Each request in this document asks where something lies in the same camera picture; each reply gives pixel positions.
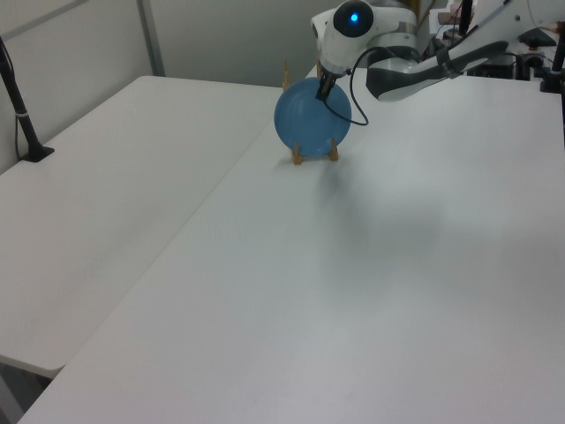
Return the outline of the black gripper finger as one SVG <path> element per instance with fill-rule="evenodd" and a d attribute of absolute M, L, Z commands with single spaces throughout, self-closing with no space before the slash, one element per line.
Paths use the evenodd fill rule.
<path fill-rule="evenodd" d="M 326 101 L 335 85 L 336 80 L 337 77 L 334 74 L 322 74 L 320 77 L 319 88 L 315 95 L 316 99 Z"/>

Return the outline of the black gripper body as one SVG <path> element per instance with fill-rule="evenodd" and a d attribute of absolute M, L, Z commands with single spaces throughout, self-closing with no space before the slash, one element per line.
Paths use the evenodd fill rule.
<path fill-rule="evenodd" d="M 326 83 L 327 81 L 334 83 L 336 80 L 350 74 L 350 68 L 348 66 L 334 66 L 323 64 L 322 62 L 319 62 L 319 71 L 319 77 L 322 83 Z"/>

